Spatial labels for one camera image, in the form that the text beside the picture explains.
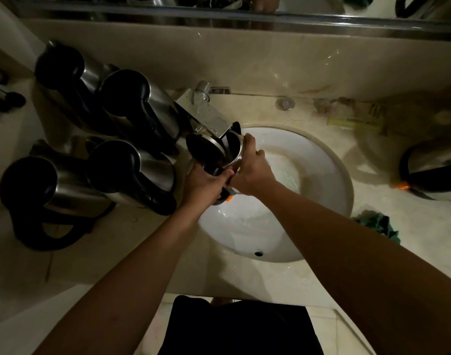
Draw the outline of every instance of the countertop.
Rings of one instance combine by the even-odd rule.
[[[398,161],[411,145],[399,137],[358,133],[327,126],[311,99],[295,99],[281,111],[275,97],[213,95],[212,104],[242,126],[273,126],[305,131],[340,157],[352,178],[352,216],[378,211],[400,231],[401,245],[451,277],[451,202],[420,199],[389,186],[398,178]],[[91,234],[53,255],[49,281],[93,284],[151,234],[165,217],[147,209],[118,206]],[[232,253],[196,229],[167,292],[234,299],[258,299],[337,309],[338,306],[303,261],[278,264]]]

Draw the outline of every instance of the white sink basin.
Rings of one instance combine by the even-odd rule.
[[[276,179],[296,193],[350,216],[353,189],[340,159],[318,140],[291,131],[253,127],[243,129],[264,149]],[[235,195],[231,201],[210,207],[199,225],[234,253],[268,262],[303,259],[275,216],[256,198]]]

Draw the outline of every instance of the electric kettle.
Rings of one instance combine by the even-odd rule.
[[[29,157],[7,168],[0,182],[0,199],[9,210],[16,238],[24,245],[40,251],[66,248],[114,208],[115,203],[89,185],[85,166],[85,160],[38,141]],[[43,223],[73,227],[63,237],[53,238]]]
[[[451,138],[420,143],[400,160],[400,189],[432,200],[451,201]]]
[[[50,41],[37,59],[35,77],[68,119],[81,129],[107,136],[117,130],[98,101],[104,78],[117,68],[103,65],[73,47]]]
[[[161,159],[179,153],[176,141],[188,122],[171,97],[140,72],[119,70],[102,83],[100,102],[125,139]]]
[[[94,189],[114,202],[148,207],[161,215],[170,215],[176,209],[176,176],[171,162],[162,154],[153,157],[128,141],[97,145],[87,160],[86,175]]]

